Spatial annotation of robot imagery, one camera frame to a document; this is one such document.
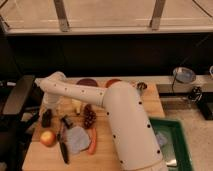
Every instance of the green tray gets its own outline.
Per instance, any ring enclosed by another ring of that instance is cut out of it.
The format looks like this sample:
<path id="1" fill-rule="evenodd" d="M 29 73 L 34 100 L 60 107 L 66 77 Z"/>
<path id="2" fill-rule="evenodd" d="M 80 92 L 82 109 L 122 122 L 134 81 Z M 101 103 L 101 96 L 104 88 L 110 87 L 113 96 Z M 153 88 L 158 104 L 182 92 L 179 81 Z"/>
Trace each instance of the green tray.
<path id="1" fill-rule="evenodd" d="M 192 171 L 192 161 L 179 121 L 150 118 L 155 134 L 162 133 L 167 139 L 161 147 L 164 160 L 170 171 Z"/>

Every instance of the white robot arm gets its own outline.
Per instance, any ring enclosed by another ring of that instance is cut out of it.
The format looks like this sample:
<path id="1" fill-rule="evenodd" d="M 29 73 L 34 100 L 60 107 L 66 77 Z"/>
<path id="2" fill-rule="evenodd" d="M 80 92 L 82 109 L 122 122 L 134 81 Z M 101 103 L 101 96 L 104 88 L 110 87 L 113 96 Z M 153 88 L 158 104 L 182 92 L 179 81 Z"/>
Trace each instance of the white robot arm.
<path id="1" fill-rule="evenodd" d="M 61 95 L 104 107 L 124 170 L 168 170 L 141 98 L 131 84 L 120 81 L 100 88 L 68 84 L 65 79 L 63 73 L 56 72 L 36 80 L 45 92 L 47 107 L 57 104 Z"/>

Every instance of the wooden cutting board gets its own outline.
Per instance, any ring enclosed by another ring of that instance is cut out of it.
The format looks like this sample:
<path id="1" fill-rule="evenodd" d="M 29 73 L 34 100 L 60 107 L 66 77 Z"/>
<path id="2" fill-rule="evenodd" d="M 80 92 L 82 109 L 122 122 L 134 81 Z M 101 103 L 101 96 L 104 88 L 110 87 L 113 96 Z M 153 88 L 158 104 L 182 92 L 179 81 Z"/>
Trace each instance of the wooden cutting board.
<path id="1" fill-rule="evenodd" d="M 148 83 L 148 88 L 142 95 L 142 102 L 149 116 L 165 116 L 155 84 Z M 23 164 L 23 171 L 121 171 L 106 112 L 97 106 L 93 106 L 93 109 L 97 114 L 95 127 L 98 135 L 94 155 L 88 155 L 86 151 L 77 155 L 69 154 L 70 164 L 65 164 L 58 143 L 48 148 L 39 142 L 40 135 L 44 130 L 53 130 L 57 133 L 59 118 L 64 114 L 67 114 L 75 125 L 82 125 L 83 116 L 82 114 L 76 116 L 73 112 L 71 99 L 61 97 L 52 119 L 51 128 L 42 128 L 40 117 Z"/>

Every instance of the red apple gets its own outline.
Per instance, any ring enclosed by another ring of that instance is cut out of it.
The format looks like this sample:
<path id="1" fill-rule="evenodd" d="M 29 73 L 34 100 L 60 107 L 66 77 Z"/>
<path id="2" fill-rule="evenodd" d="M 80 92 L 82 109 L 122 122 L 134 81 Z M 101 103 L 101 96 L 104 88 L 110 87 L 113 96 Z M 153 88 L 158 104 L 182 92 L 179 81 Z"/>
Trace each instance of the red apple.
<path id="1" fill-rule="evenodd" d="M 52 131 L 44 131 L 40 136 L 40 142 L 47 147 L 52 146 L 55 143 L 55 133 Z"/>

